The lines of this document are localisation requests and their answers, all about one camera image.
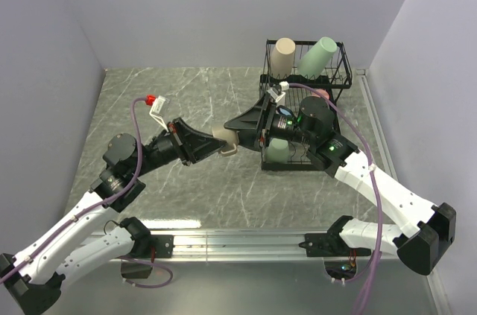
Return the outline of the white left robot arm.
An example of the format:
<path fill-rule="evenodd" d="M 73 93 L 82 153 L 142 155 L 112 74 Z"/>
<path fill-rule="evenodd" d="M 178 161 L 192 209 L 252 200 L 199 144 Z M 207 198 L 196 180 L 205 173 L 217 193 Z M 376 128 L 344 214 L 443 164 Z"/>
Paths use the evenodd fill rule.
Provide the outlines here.
<path fill-rule="evenodd" d="M 77 205 L 40 239 L 15 255 L 1 254 L 1 282 L 24 314 L 43 314 L 68 285 L 112 258 L 151 254 L 154 238 L 137 218 L 123 219 L 103 238 L 89 235 L 124 211 L 145 189 L 139 180 L 176 159 L 197 163 L 226 146 L 176 118 L 144 146 L 127 133 L 114 136 L 103 155 L 106 168 Z"/>

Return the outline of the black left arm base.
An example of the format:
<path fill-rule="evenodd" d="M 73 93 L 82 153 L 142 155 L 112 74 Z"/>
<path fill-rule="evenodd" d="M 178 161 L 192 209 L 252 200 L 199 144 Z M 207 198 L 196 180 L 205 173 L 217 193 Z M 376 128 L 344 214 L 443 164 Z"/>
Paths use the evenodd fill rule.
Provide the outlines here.
<path fill-rule="evenodd" d="M 171 258 L 174 251 L 174 236 L 152 235 L 150 245 L 153 259 Z"/>

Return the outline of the large green plastic tumbler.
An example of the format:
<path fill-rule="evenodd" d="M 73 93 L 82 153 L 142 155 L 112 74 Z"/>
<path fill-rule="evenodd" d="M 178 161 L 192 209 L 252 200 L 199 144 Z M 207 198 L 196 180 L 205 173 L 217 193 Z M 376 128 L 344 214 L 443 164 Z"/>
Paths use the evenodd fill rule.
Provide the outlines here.
<path fill-rule="evenodd" d="M 307 79 L 319 77 L 337 50 L 337 43 L 332 38 L 321 37 L 299 60 L 297 73 Z"/>

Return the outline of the pink plastic tumbler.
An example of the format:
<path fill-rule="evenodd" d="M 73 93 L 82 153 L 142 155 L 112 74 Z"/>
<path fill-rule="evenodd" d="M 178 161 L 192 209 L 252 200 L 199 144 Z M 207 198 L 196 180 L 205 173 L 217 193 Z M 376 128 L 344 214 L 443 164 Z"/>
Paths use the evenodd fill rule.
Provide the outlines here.
<path fill-rule="evenodd" d="M 316 98 L 324 98 L 326 100 L 330 100 L 329 93 L 325 89 L 313 89 L 311 91 L 311 95 Z"/>

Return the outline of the olive ceramic mug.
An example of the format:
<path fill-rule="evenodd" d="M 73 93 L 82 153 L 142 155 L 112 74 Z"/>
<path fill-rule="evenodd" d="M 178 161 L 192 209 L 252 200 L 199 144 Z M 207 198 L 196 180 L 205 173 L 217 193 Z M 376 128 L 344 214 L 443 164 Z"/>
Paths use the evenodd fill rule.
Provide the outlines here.
<path fill-rule="evenodd" d="M 212 127 L 212 135 L 216 139 L 226 142 L 226 145 L 221 148 L 219 154 L 223 157 L 233 156 L 238 151 L 239 138 L 236 131 L 228 130 L 222 125 L 214 125 Z"/>

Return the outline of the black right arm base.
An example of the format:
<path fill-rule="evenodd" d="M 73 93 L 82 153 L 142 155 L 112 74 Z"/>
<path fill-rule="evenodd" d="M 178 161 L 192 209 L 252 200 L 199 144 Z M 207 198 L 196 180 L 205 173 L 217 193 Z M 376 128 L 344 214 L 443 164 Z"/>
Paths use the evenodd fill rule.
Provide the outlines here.
<path fill-rule="evenodd" d="M 335 234 L 306 233 L 304 241 L 298 244 L 309 258 L 331 258 L 353 255 L 354 251 Z"/>

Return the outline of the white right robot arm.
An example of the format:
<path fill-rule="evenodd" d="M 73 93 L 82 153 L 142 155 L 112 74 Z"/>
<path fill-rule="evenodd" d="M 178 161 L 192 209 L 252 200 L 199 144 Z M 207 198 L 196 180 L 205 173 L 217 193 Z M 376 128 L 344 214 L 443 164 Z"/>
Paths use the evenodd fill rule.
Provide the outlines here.
<path fill-rule="evenodd" d="M 272 139 L 304 141 L 306 155 L 317 170 L 348 185 L 391 219 L 390 224 L 379 225 L 340 217 L 329 229 L 333 253 L 378 249 L 396 255 L 410 270 L 429 275 L 455 240 L 456 210 L 418 196 L 370 163 L 364 151 L 334 129 L 334 118 L 323 98 L 308 96 L 296 115 L 283 115 L 271 95 L 265 94 L 224 127 L 236 134 L 234 145 L 250 150 L 261 150 Z"/>

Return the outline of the blue plastic tumbler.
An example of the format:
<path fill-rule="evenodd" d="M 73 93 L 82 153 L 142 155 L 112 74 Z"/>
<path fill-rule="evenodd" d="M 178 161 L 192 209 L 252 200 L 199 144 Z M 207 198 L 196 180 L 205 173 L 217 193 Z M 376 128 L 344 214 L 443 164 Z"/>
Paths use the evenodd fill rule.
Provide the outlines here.
<path fill-rule="evenodd" d="M 278 106 L 277 107 L 277 112 L 280 114 L 280 115 L 285 115 L 285 116 L 293 116 L 294 113 L 287 107 L 285 106 Z"/>

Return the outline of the small green plastic tumbler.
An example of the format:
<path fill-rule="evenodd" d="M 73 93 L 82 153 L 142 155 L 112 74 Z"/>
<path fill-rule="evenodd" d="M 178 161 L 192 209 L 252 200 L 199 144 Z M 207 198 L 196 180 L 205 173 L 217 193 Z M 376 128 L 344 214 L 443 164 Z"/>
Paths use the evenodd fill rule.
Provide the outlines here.
<path fill-rule="evenodd" d="M 270 163 L 287 163 L 289 158 L 288 141 L 273 138 L 265 151 L 265 159 Z"/>

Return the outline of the beige plastic tumbler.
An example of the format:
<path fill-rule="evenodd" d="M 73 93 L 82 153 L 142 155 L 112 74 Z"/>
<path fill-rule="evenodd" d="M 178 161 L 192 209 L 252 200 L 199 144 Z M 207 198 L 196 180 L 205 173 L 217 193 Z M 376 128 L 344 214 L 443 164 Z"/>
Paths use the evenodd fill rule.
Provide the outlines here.
<path fill-rule="evenodd" d="M 294 68 L 295 42 L 283 37 L 277 40 L 270 56 L 271 76 L 283 79 L 289 76 Z"/>

